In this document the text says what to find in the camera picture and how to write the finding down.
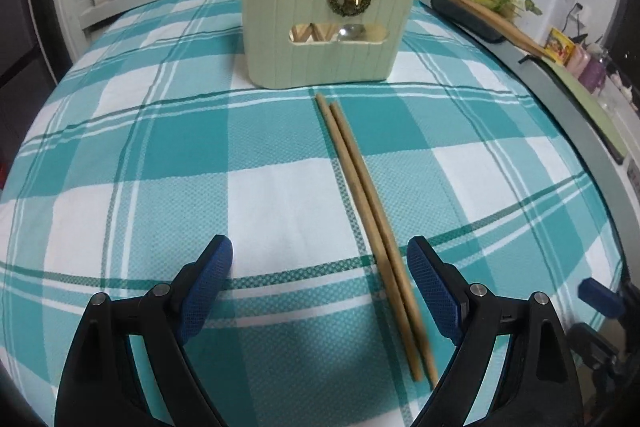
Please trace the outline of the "cream utensil holder box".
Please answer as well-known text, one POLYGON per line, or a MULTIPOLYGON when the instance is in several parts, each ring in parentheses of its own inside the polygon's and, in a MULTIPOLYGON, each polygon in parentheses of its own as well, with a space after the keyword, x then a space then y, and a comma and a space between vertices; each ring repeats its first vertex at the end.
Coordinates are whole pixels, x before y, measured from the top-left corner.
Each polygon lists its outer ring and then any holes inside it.
POLYGON ((387 78, 414 0, 242 0, 248 78, 274 90, 387 78), (330 42, 293 42, 294 25, 339 24, 330 42))

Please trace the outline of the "grey refrigerator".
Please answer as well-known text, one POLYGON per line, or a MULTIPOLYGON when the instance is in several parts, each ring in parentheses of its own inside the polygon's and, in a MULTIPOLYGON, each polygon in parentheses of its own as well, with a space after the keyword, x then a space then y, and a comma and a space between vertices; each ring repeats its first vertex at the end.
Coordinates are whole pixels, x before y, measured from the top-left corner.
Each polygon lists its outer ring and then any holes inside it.
POLYGON ((1 0, 1 161, 9 164, 72 66, 53 0, 1 0))

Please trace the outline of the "green mat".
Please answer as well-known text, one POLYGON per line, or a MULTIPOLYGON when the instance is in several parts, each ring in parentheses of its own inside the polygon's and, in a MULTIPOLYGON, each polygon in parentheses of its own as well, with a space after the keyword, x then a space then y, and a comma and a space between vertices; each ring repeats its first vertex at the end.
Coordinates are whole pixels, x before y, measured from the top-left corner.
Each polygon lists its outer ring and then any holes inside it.
POLYGON ((608 153, 613 157, 617 165, 623 165, 628 150, 625 142, 615 128, 613 121, 605 110, 593 98, 591 93, 564 67, 543 57, 540 59, 546 69, 549 69, 559 82, 562 83, 574 101, 582 109, 585 117, 590 121, 591 127, 597 133, 608 153))

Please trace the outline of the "white knife block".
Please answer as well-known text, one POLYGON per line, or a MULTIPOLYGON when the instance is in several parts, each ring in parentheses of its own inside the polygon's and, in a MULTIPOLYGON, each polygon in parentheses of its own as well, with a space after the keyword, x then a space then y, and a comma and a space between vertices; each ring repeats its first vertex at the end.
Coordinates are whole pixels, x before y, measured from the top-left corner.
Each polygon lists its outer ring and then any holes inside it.
POLYGON ((524 9, 515 19, 515 26, 540 46, 547 42, 552 28, 560 29, 568 13, 566 0, 524 0, 533 9, 524 9))

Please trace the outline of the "teal plaid tablecloth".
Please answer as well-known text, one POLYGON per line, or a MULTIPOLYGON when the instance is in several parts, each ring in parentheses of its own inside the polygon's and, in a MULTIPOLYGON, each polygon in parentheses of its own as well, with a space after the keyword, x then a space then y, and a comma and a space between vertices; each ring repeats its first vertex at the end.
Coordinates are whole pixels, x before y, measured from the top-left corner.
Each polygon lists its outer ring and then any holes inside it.
MULTIPOLYGON (((596 184, 533 95, 423 6, 384 82, 339 84, 396 241, 422 235, 498 295, 620 283, 596 184)), ((233 263, 186 353, 232 426, 407 426, 414 381, 311 88, 248 80, 240 0, 122 17, 44 101, 1 199, 1 360, 52 421, 89 298, 171 280, 222 234, 233 263)))

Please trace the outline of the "yellow snack box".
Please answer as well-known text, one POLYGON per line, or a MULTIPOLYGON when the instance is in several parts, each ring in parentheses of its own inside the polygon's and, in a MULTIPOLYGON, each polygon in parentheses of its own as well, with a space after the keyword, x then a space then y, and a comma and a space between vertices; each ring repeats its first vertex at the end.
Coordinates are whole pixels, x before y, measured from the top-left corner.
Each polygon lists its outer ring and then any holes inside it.
POLYGON ((574 53, 576 43, 558 28, 551 27, 547 36, 544 49, 556 64, 565 66, 574 53))

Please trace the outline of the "wooden cutting board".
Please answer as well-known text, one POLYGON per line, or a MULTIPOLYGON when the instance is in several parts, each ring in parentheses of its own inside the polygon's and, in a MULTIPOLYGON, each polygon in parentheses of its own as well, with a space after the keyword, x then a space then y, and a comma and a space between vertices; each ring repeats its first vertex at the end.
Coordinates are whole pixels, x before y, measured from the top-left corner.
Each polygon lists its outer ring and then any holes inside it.
POLYGON ((503 37, 509 40, 510 43, 513 43, 514 46, 518 46, 529 54, 538 57, 547 57, 549 60, 554 61, 554 58, 548 50, 540 46, 532 38, 529 38, 528 35, 525 35, 523 31, 520 31, 508 20, 486 8, 486 6, 480 5, 472 0, 449 1, 454 2, 454 4, 460 6, 460 8, 474 14, 483 22, 488 23, 491 28, 498 31, 500 35, 503 35, 503 37))

